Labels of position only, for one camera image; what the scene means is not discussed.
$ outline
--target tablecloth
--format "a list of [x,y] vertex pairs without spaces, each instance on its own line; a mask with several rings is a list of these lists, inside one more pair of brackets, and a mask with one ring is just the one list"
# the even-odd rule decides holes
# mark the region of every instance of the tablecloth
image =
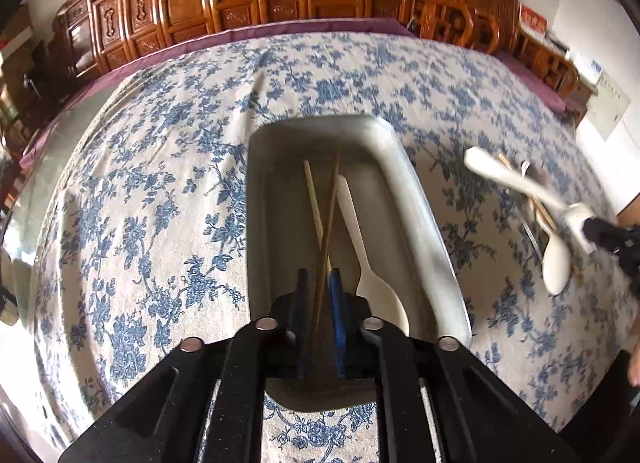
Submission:
[[[471,350],[555,429],[584,403],[636,313],[604,252],[572,243],[585,282],[542,284],[512,194],[470,173],[479,144],[548,173],[613,218],[552,113],[494,58],[413,38],[333,32],[192,52],[124,80],[76,147],[32,279],[43,423],[68,445],[181,338],[249,319],[246,154],[283,118],[364,113],[394,127],[465,297]],[[263,461],[377,461],[375,408],[298,414],[265,399]]]

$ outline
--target silver screw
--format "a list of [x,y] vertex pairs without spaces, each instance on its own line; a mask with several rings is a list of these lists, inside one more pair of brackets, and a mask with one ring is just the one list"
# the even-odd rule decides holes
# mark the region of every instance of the silver screw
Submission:
[[362,325],[364,326],[364,329],[368,331],[377,331],[382,329],[382,326],[385,325],[385,323],[378,317],[369,317],[362,321]]
[[278,327],[278,321],[271,317],[262,317],[255,323],[255,326],[260,331],[271,331]]
[[203,341],[198,337],[189,337],[180,342],[180,349],[187,353],[194,353],[195,351],[200,351],[203,345]]
[[460,343],[453,337],[442,337],[438,340],[438,347],[443,351],[455,351],[460,346]]

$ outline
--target rectangular metal tray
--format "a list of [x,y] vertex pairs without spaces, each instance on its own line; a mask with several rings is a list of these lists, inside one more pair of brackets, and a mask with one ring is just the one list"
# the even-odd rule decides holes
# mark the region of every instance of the rectangular metal tray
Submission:
[[[247,276],[252,320],[267,315],[276,297],[294,290],[298,268],[308,269],[309,302],[313,300],[319,249],[303,160],[310,162],[324,220],[336,148],[340,149],[340,173],[350,186],[370,265],[404,305],[410,336],[434,341],[451,335],[468,345],[471,331],[460,287],[422,186],[393,128],[372,116],[284,120],[252,135],[247,179]],[[344,290],[355,293],[360,266],[337,202],[329,256],[332,267],[340,268]],[[323,319],[330,339],[330,316]],[[289,394],[299,395],[297,398],[287,398],[285,389],[271,385],[268,393],[298,411],[335,409],[353,405],[354,400],[374,399],[370,383],[361,384],[360,399],[355,398],[358,393],[353,392],[353,386],[338,387],[311,399],[293,383]],[[353,395],[351,399],[344,396],[347,391]]]

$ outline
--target white ladle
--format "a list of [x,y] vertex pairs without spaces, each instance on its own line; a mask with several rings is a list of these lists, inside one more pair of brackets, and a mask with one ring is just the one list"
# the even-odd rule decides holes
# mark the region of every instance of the white ladle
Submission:
[[595,217],[591,210],[584,203],[567,205],[558,196],[536,183],[530,178],[523,178],[508,170],[495,157],[481,147],[471,147],[465,152],[466,167],[483,178],[490,179],[501,185],[505,185],[523,194],[538,198],[548,207],[558,212],[562,212],[562,218],[566,222],[569,230],[577,239],[578,243],[586,253],[594,252],[595,246],[582,233],[582,224],[588,218]]
[[393,288],[380,279],[369,266],[369,259],[367,259],[367,252],[364,248],[360,227],[358,226],[356,209],[353,206],[351,191],[344,176],[338,176],[337,198],[340,212],[353,243],[353,249],[356,251],[356,256],[360,263],[360,281],[356,289],[356,295],[360,295],[369,301],[373,315],[398,326],[408,336],[409,321],[402,302],[398,299],[398,295],[396,295]]
[[536,221],[549,236],[549,242],[542,257],[542,281],[550,295],[560,295],[571,276],[571,252],[538,211],[536,211]]

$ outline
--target floral tablecloth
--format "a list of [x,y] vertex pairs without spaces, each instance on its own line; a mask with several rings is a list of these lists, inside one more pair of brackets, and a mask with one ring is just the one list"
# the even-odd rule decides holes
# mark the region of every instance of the floral tablecloth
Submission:
[[[63,173],[40,234],[33,334],[44,418],[68,445],[181,338],[249,320],[251,133],[283,118],[384,118],[415,164],[462,288],[471,350],[560,429],[615,358],[636,303],[576,245],[584,285],[548,296],[510,195],[465,169],[480,144],[613,218],[551,112],[490,56],[413,38],[297,34],[193,52],[125,80]],[[373,404],[297,414],[266,398],[262,459],[377,461]]]

